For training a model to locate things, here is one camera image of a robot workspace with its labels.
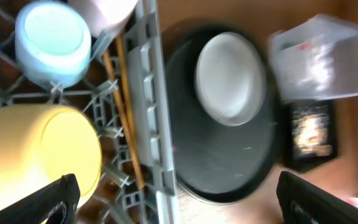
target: dark round plate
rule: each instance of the dark round plate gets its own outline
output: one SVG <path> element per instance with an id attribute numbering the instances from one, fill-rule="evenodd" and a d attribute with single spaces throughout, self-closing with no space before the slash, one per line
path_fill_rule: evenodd
<path id="1" fill-rule="evenodd" d="M 227 204 L 247 197 L 266 178 L 282 138 L 278 136 L 280 107 L 270 76 L 262 108 L 246 124 L 224 126 L 200 105 L 194 88 L 198 55 L 209 39 L 222 32 L 240 33 L 219 25 L 190 32 L 165 72 L 178 182 L 204 202 Z"/>

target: wooden chopstick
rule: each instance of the wooden chopstick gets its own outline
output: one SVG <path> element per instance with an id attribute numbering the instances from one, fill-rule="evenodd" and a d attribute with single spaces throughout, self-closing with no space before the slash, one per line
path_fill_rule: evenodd
<path id="1" fill-rule="evenodd" d="M 110 61 L 110 53 L 108 49 L 103 54 L 103 60 L 109 78 L 111 80 L 115 80 L 116 77 L 114 76 L 114 68 L 112 67 L 112 63 Z M 124 103 L 122 102 L 121 94 L 118 91 L 114 91 L 112 93 L 112 96 L 114 97 L 114 101 L 116 102 L 119 117 L 121 119 L 122 126 L 124 127 L 125 139 L 129 147 L 129 153 L 131 154 L 132 164 L 134 165 L 137 187 L 139 189 L 142 189 L 145 185 L 143 174 L 140 169 L 139 158 L 137 157 L 136 142 L 134 141 L 135 139 L 132 138 L 131 131 L 129 129 L 127 116 L 125 114 Z"/>
<path id="2" fill-rule="evenodd" d="M 126 106 L 129 130 L 131 132 L 132 138 L 136 139 L 135 126 L 134 126 L 134 115 L 132 114 L 132 102 L 131 102 L 131 94 L 129 93 L 127 64 L 125 61 L 124 43 L 122 41 L 122 33 L 120 33 L 116 37 L 116 45 L 117 45 L 119 64 L 120 64 L 120 69 L 121 69 L 122 92 L 124 93 L 124 102 L 125 102 L 125 106 Z"/>

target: gray plastic rack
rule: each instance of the gray plastic rack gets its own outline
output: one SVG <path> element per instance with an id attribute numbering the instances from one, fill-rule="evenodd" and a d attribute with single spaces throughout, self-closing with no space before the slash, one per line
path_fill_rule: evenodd
<path id="1" fill-rule="evenodd" d="M 12 16 L 1 9 L 0 16 L 8 23 L 15 22 Z M 120 141 L 124 134 L 111 96 L 113 91 L 119 91 L 116 82 L 106 80 L 94 86 L 84 78 L 81 82 L 86 90 L 64 90 L 58 83 L 51 83 L 50 88 L 45 91 L 20 93 L 19 86 L 27 81 L 25 76 L 21 76 L 9 88 L 0 88 L 0 107 L 30 99 L 38 103 L 73 106 L 86 114 L 90 111 L 90 119 L 99 137 L 111 139 L 116 150 L 111 164 L 103 166 L 101 179 L 108 177 L 120 187 L 114 201 L 97 194 L 92 196 L 106 204 L 107 209 L 100 212 L 102 215 L 99 223 L 104 223 L 108 217 L 113 218 L 116 223 L 133 223 L 127 213 L 132 207 L 139 208 L 140 223 L 178 223 L 176 180 L 156 0 L 140 0 L 133 17 L 132 26 L 127 26 L 124 34 L 124 43 L 139 159 L 150 174 L 144 190 L 128 191 L 127 186 L 135 180 L 122 171 L 123 163 L 131 161 L 131 157 L 128 147 Z M 103 32 L 92 47 L 92 59 L 103 65 L 101 56 L 112 40 L 112 34 Z M 3 53 L 4 47 L 13 42 L 14 32 L 0 42 L 0 59 L 17 68 L 15 61 Z M 111 60 L 119 77 L 119 60 L 117 57 L 111 57 Z M 78 108 L 70 101 L 72 96 L 84 96 L 90 100 L 86 106 Z M 80 219 L 76 222 L 86 223 Z"/>

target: light blue bowl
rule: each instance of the light blue bowl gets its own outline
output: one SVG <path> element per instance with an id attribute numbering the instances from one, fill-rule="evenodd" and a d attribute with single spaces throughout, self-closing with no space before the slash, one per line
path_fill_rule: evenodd
<path id="1" fill-rule="evenodd" d="M 33 2 L 16 20 L 16 59 L 24 75 L 43 88 L 50 82 L 66 88 L 85 75 L 91 34 L 72 8 L 53 1 Z"/>

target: wooden surface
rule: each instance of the wooden surface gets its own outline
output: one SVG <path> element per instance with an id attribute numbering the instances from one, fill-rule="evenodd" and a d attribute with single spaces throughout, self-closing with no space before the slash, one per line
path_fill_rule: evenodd
<path id="1" fill-rule="evenodd" d="M 253 37 L 266 53 L 270 34 L 287 30 L 318 13 L 358 23 L 358 1 L 347 0 L 159 0 L 164 52 L 170 52 L 183 34 L 209 22 L 234 25 Z M 336 102 L 340 156 L 302 175 L 324 190 L 346 198 L 358 195 L 358 97 Z M 280 223 L 275 189 L 277 164 L 250 197 L 228 206 L 207 205 L 179 190 L 182 223 Z"/>

